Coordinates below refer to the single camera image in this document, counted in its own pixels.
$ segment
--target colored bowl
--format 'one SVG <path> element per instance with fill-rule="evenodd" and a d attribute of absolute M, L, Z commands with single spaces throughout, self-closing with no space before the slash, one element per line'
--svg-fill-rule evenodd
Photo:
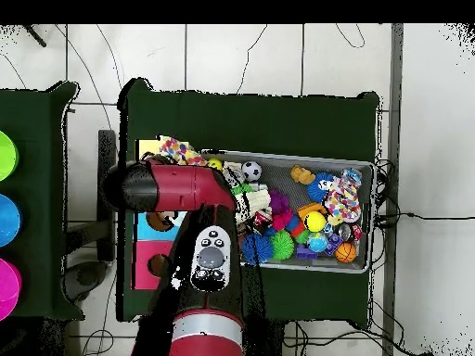
<path fill-rule="evenodd" d="M 0 131 L 0 182 L 5 180 L 19 163 L 19 152 L 13 141 Z"/>
<path fill-rule="evenodd" d="M 11 300 L 21 290 L 21 274 L 10 262 L 0 259 L 0 301 Z"/>
<path fill-rule="evenodd" d="M 11 263 L 0 259 L 0 321 L 10 315 L 19 301 L 21 275 Z"/>
<path fill-rule="evenodd" d="M 15 310 L 18 301 L 19 297 L 0 301 L 0 321 L 6 319 Z"/>
<path fill-rule="evenodd" d="M 0 247 L 15 238 L 20 226 L 19 208 L 10 198 L 0 194 Z"/>

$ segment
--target dark green table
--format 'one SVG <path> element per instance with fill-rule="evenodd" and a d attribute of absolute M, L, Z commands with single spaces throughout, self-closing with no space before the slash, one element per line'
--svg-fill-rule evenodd
<path fill-rule="evenodd" d="M 122 112 L 120 155 L 135 159 L 135 140 L 174 136 L 194 148 L 355 159 L 374 162 L 379 98 L 311 95 L 213 95 L 153 92 L 144 79 L 127 83 Z M 119 219 L 117 315 L 131 321 L 147 312 L 151 291 L 132 290 L 133 214 Z M 249 267 L 242 268 L 245 312 Z M 368 272 L 322 273 L 262 269 L 267 317 L 280 320 L 350 320 L 366 326 Z"/>
<path fill-rule="evenodd" d="M 77 88 L 66 82 L 45 92 L 0 90 L 0 130 L 19 151 L 19 165 L 0 182 L 0 193 L 15 201 L 23 216 L 18 236 L 0 248 L 0 258 L 15 264 L 23 280 L 13 316 L 83 318 L 61 288 L 66 253 L 62 131 Z"/>

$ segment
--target plastic bin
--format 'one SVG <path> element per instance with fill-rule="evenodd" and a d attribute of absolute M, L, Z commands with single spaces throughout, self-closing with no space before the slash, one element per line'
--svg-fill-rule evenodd
<path fill-rule="evenodd" d="M 297 260 L 290 258 L 285 261 L 268 261 L 263 268 L 310 270 L 335 273 L 363 273 L 371 264 L 373 244 L 373 222 L 375 217 L 376 167 L 371 162 L 349 161 L 344 159 L 317 159 L 299 156 L 282 156 L 273 154 L 249 153 L 238 151 L 207 150 L 201 151 L 205 159 L 245 162 L 256 161 L 263 168 L 259 183 L 267 184 L 269 189 L 276 188 L 289 197 L 292 211 L 312 203 L 307 195 L 307 186 L 295 183 L 290 177 L 290 169 L 299 164 L 310 172 L 328 172 L 341 176 L 345 168 L 354 168 L 362 173 L 362 184 L 358 188 L 358 198 L 362 214 L 358 220 L 364 234 L 360 240 L 359 254 L 350 263 L 338 262 L 335 257 L 320 253 L 317 260 Z"/>

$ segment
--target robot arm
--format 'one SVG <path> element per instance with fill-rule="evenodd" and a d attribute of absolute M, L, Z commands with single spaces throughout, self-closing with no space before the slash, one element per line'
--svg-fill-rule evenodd
<path fill-rule="evenodd" d="M 104 190 L 116 209 L 188 211 L 133 356 L 154 329 L 161 332 L 155 348 L 167 356 L 242 356 L 236 201 L 223 175 L 154 156 L 128 163 L 125 171 L 113 168 Z"/>

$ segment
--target orange toy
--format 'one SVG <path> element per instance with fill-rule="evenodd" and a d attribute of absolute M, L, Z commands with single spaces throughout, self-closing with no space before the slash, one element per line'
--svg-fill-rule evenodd
<path fill-rule="evenodd" d="M 341 243 L 335 251 L 338 261 L 349 263 L 356 258 L 356 247 L 351 243 Z"/>
<path fill-rule="evenodd" d="M 300 165 L 294 165 L 290 170 L 290 176 L 295 183 L 310 184 L 315 180 L 315 175 Z"/>
<path fill-rule="evenodd" d="M 310 205 L 305 205 L 305 206 L 302 206 L 301 208 L 297 209 L 297 213 L 299 213 L 299 217 L 301 218 L 302 221 L 305 220 L 305 217 L 311 211 L 318 211 L 322 214 L 327 214 L 327 209 L 325 209 L 319 203 L 311 203 Z"/>

